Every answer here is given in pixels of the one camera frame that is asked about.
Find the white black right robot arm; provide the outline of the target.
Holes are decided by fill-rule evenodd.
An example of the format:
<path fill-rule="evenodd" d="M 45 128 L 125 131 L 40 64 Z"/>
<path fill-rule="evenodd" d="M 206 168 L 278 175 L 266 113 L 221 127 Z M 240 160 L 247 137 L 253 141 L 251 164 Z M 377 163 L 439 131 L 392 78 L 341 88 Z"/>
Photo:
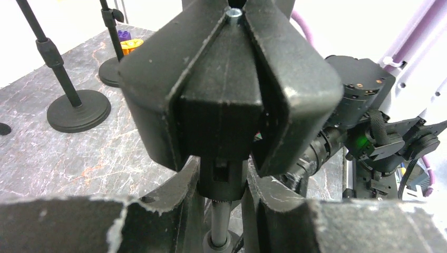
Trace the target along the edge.
<path fill-rule="evenodd" d="M 301 196 L 339 150 L 344 198 L 402 199 L 419 160 L 446 131 L 446 1 L 424 1 L 374 62 L 330 55 L 344 96 L 325 127 L 278 180 Z"/>

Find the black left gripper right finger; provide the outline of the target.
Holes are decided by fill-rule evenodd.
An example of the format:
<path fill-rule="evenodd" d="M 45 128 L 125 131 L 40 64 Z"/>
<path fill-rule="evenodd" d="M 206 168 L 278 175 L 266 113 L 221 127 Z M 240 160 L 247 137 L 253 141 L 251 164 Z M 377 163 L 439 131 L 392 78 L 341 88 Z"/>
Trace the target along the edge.
<path fill-rule="evenodd" d="M 246 252 L 446 252 L 430 203 L 305 199 L 248 163 Z"/>

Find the black microphone desk stand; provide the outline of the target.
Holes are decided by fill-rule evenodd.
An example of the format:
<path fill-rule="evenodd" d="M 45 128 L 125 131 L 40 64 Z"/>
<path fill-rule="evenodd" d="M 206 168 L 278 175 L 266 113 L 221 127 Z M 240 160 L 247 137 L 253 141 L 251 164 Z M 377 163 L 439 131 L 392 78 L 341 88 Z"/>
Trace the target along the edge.
<path fill-rule="evenodd" d="M 343 96 L 336 71 L 272 1 L 195 1 L 119 65 L 149 157 L 176 172 L 132 204 L 119 252 L 321 252 L 318 204 L 274 179 Z"/>

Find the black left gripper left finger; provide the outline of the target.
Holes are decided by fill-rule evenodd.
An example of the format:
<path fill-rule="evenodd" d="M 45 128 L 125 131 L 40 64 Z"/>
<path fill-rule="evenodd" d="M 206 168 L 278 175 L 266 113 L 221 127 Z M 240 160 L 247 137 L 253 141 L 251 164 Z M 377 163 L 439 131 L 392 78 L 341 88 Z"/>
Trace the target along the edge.
<path fill-rule="evenodd" d="M 94 195 L 1 202 L 1 252 L 199 252 L 199 161 L 141 198 Z"/>

